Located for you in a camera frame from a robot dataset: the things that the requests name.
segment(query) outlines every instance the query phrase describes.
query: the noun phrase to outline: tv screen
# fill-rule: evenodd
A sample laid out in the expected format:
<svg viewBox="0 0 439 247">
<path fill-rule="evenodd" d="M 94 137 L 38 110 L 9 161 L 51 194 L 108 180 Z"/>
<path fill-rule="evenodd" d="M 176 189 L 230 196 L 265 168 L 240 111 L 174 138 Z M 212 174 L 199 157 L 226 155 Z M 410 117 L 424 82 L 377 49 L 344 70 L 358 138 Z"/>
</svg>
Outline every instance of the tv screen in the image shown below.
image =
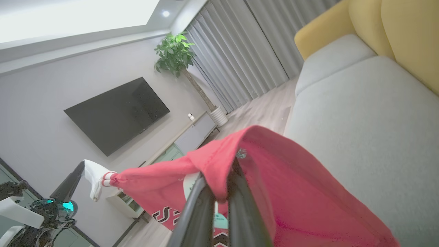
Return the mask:
<svg viewBox="0 0 439 247">
<path fill-rule="evenodd" d="M 169 113 L 169 109 L 145 79 L 139 78 L 64 112 L 109 156 Z"/>
</svg>

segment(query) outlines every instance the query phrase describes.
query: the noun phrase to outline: white plant pot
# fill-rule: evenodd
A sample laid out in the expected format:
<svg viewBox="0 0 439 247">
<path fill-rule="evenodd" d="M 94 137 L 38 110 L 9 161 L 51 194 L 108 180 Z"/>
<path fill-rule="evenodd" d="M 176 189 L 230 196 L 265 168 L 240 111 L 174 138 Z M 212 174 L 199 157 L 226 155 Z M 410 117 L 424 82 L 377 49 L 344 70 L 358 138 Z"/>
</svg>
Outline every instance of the white plant pot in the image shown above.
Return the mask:
<svg viewBox="0 0 439 247">
<path fill-rule="evenodd" d="M 213 112 L 210 113 L 215 123 L 218 127 L 223 126 L 225 123 L 229 121 L 227 115 L 221 110 L 220 107 L 217 107 Z"/>
</svg>

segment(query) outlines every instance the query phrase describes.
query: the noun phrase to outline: white cabinet door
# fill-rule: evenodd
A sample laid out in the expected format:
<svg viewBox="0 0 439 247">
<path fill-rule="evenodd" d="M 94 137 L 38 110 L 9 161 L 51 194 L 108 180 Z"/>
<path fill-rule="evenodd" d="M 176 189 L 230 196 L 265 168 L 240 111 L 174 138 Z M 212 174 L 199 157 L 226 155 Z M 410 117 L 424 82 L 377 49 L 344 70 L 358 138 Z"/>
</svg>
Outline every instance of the white cabinet door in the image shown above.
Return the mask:
<svg viewBox="0 0 439 247">
<path fill-rule="evenodd" d="M 194 125 L 191 125 L 176 141 L 175 144 L 183 152 L 184 155 L 187 152 L 195 150 L 204 140 L 204 137 L 200 134 Z"/>
<path fill-rule="evenodd" d="M 194 125 L 199 135 L 203 137 L 204 141 L 204 139 L 207 138 L 207 136 L 210 134 L 210 131 L 215 127 L 216 124 L 209 116 L 209 114 L 204 114 Z"/>
</svg>

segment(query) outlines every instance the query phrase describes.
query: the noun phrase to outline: curtain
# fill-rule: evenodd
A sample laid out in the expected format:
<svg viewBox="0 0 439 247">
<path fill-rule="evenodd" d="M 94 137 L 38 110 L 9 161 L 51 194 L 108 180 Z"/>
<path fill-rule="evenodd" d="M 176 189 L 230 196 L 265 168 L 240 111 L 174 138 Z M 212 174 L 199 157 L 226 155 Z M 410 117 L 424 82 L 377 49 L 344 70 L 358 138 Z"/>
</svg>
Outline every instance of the curtain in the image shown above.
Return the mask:
<svg viewBox="0 0 439 247">
<path fill-rule="evenodd" d="M 228 112 L 288 80 L 243 0 L 211 0 L 187 28 L 196 66 Z"/>
<path fill-rule="evenodd" d="M 244 0 L 290 78 L 298 76 L 303 59 L 294 36 L 339 0 Z"/>
</svg>

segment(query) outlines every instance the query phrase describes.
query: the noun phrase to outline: tree trunk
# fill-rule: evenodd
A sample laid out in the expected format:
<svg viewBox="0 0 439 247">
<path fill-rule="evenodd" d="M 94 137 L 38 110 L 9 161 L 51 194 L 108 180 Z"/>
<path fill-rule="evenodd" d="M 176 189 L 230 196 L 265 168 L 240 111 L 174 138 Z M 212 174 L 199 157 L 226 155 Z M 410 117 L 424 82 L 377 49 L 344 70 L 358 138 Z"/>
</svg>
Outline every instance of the tree trunk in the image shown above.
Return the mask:
<svg viewBox="0 0 439 247">
<path fill-rule="evenodd" d="M 213 112 L 216 109 L 216 106 L 210 101 L 210 99 L 207 97 L 207 95 L 204 93 L 204 91 L 201 89 L 200 85 L 195 81 L 195 79 L 192 77 L 191 73 L 187 71 L 186 69 L 183 69 L 181 71 L 187 79 L 191 82 L 192 86 L 194 86 L 195 90 L 200 94 L 201 98 L 204 99 L 204 102 L 206 102 L 207 106 L 209 107 L 210 112 Z"/>
</svg>

